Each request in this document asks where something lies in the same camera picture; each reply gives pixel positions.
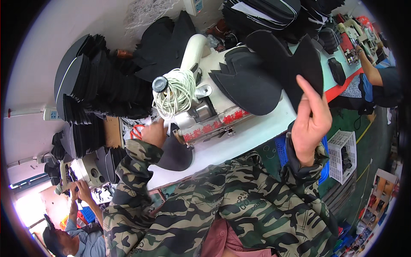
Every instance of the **blue crate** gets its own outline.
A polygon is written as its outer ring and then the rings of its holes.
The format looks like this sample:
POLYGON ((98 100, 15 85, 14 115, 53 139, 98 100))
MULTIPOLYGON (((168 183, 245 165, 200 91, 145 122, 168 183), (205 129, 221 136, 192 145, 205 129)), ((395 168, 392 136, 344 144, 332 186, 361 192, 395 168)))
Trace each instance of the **blue crate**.
POLYGON ((94 214, 94 212, 91 210, 90 207, 88 207, 88 206, 87 206, 87 207, 83 207, 83 209, 80 210, 80 211, 81 211, 81 213, 83 214, 85 220, 86 220, 88 223, 95 221, 96 215, 94 214))
MULTIPOLYGON (((278 136, 274 140, 275 140, 275 146, 277 148, 277 154, 278 154, 278 157, 280 158, 280 164, 281 164, 281 167, 283 167, 288 162, 287 152, 285 150, 285 136, 278 136)), ((323 143, 324 148, 326 149, 328 153, 327 136, 323 138, 321 143, 323 143)), ((318 184, 323 183, 324 180, 328 178, 328 173, 330 171, 329 162, 330 161, 326 163, 323 170, 321 171, 321 177, 318 181, 318 184)))

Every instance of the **white cord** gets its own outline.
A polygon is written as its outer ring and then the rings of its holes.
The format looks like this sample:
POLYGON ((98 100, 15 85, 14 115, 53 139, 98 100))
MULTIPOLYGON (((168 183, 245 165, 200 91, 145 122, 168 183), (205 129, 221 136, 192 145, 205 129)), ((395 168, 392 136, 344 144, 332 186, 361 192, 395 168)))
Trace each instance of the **white cord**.
POLYGON ((196 80, 192 71, 180 69, 173 69, 164 77, 169 85, 164 92, 153 91, 152 106, 158 110, 163 119, 169 120, 179 112, 188 111, 192 100, 198 101, 195 96, 196 80))

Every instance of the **white table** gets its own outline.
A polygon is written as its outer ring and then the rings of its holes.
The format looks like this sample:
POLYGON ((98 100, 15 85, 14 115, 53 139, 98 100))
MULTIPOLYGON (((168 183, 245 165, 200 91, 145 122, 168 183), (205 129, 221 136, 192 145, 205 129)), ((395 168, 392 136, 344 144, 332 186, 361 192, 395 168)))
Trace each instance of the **white table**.
MULTIPOLYGON (((290 50, 294 52, 296 48, 297 46, 291 46, 290 50)), ((361 67, 356 64, 348 65, 341 51, 329 55, 322 50, 321 65, 323 67, 324 91, 337 84, 328 66, 328 59, 332 57, 342 64, 346 77, 349 77, 361 67)), ((288 125, 295 120, 296 114, 284 90, 282 94, 282 101, 271 113, 265 116, 255 116, 238 125, 236 124, 234 126, 235 136, 228 137, 225 134, 221 138, 213 138, 210 141, 195 144, 193 163, 185 171, 169 171, 156 165, 150 165, 148 169, 153 171, 154 174, 148 182, 148 189, 176 182, 193 175, 208 165, 217 165, 235 158, 285 132, 288 125)))

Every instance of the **scissors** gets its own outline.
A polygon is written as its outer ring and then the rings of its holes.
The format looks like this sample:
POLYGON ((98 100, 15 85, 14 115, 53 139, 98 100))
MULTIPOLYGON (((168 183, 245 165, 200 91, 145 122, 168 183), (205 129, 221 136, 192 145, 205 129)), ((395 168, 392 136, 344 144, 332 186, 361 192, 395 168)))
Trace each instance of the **scissors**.
POLYGON ((134 125, 134 127, 130 130, 130 138, 131 139, 133 139, 133 136, 134 136, 137 139, 142 140, 141 132, 138 130, 139 127, 141 127, 143 129, 144 125, 134 125))

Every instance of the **worker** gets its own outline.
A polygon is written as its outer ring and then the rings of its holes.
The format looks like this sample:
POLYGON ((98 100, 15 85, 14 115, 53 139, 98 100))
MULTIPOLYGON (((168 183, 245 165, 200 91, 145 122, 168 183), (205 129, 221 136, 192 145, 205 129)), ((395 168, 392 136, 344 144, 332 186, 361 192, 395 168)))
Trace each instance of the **worker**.
POLYGON ((102 211, 91 197, 91 191, 85 181, 76 181, 70 185, 70 195, 72 203, 70 214, 67 220, 67 226, 64 231, 55 229, 53 224, 47 220, 48 227, 43 232, 43 240, 56 257, 66 257, 73 255, 75 257, 104 257, 106 256, 106 245, 104 242, 102 229, 102 211), (86 202, 96 215, 99 221, 81 229, 77 228, 77 199, 86 202))
POLYGON ((164 120, 145 127, 142 140, 126 140, 127 156, 116 169, 121 181, 103 211, 107 256, 330 254, 338 226, 319 198, 318 180, 328 161, 320 141, 332 117, 326 98, 302 76, 296 79, 304 94, 286 134, 289 162, 279 181, 251 151, 194 174, 152 216, 148 166, 163 154, 164 120))
POLYGON ((399 75, 395 66, 374 67, 360 46, 356 46, 364 73, 355 76, 347 89, 333 99, 329 106, 356 110, 358 114, 371 114, 375 105, 396 107, 402 99, 399 75))

